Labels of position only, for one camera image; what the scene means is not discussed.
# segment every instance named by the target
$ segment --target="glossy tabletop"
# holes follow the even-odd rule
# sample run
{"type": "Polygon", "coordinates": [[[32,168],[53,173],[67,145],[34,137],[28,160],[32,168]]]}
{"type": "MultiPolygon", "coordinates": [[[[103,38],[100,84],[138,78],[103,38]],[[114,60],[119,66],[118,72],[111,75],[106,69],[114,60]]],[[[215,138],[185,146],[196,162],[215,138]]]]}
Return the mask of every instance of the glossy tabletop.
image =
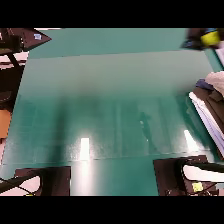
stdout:
{"type": "Polygon", "coordinates": [[[188,93],[221,67],[210,51],[179,48],[185,29],[45,33],[53,40],[30,52],[2,176],[70,164],[71,195],[157,195],[153,159],[217,160],[188,93]]]}

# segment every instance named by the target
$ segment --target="folded cloth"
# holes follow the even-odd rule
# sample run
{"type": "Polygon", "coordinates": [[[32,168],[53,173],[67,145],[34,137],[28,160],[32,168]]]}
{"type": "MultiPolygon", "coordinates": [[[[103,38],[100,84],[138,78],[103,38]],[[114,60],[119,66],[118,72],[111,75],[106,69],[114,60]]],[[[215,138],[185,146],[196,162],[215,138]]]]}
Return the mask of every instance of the folded cloth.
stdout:
{"type": "Polygon", "coordinates": [[[215,100],[216,102],[223,100],[222,94],[218,92],[217,90],[213,90],[212,93],[209,95],[209,97],[215,100]]]}
{"type": "Polygon", "coordinates": [[[205,78],[205,82],[213,85],[213,87],[224,96],[224,71],[209,73],[205,78]]]}
{"type": "Polygon", "coordinates": [[[196,87],[200,87],[202,89],[214,90],[213,85],[208,84],[207,82],[205,82],[205,79],[199,79],[196,82],[196,87]]]}
{"type": "Polygon", "coordinates": [[[211,122],[210,116],[208,116],[208,112],[206,112],[206,105],[203,104],[201,100],[197,98],[197,96],[193,92],[189,94],[189,97],[192,99],[192,102],[202,122],[204,123],[206,129],[208,130],[208,133],[210,134],[215,144],[217,145],[220,153],[224,157],[224,139],[222,136],[222,132],[218,131],[216,127],[214,127],[213,122],[211,122]]]}
{"type": "Polygon", "coordinates": [[[193,93],[197,96],[197,98],[201,99],[204,102],[206,108],[215,119],[222,133],[224,133],[224,101],[222,100],[216,102],[215,100],[211,99],[209,97],[211,91],[207,89],[196,87],[193,93]]]}

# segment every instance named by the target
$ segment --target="table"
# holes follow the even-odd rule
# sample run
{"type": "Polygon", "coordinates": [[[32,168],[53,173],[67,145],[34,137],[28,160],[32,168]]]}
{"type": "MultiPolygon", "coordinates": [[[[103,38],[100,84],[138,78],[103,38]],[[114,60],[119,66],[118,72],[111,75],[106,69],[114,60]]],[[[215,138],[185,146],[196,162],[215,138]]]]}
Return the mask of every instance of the table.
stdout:
{"type": "Polygon", "coordinates": [[[180,49],[185,29],[44,33],[52,41],[29,55],[2,177],[71,165],[71,195],[158,195],[153,159],[219,161],[188,92],[221,66],[210,50],[180,49]],[[83,139],[89,161],[80,161],[83,139]]]}

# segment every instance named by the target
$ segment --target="yellow object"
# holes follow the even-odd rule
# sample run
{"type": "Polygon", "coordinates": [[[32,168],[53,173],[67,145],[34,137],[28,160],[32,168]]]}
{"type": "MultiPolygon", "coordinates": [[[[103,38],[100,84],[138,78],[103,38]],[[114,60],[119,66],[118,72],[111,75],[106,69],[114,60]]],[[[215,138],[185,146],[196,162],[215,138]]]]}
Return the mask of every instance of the yellow object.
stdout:
{"type": "Polygon", "coordinates": [[[209,46],[209,45],[216,45],[220,42],[219,34],[217,31],[207,33],[204,36],[201,36],[201,40],[204,45],[209,46]]]}
{"type": "Polygon", "coordinates": [[[193,183],[192,186],[193,186],[194,192],[203,191],[203,186],[201,182],[193,183]]]}

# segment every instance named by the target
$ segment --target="green table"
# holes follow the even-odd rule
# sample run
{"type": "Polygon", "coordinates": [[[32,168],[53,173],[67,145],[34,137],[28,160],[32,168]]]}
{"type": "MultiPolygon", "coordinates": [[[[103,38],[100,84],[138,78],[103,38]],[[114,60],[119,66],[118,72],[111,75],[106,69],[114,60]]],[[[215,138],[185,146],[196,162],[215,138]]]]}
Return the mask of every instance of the green table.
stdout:
{"type": "Polygon", "coordinates": [[[188,93],[221,66],[210,50],[179,48],[185,29],[45,33],[53,40],[30,52],[1,176],[71,165],[71,195],[158,195],[154,159],[219,161],[188,93]]]}

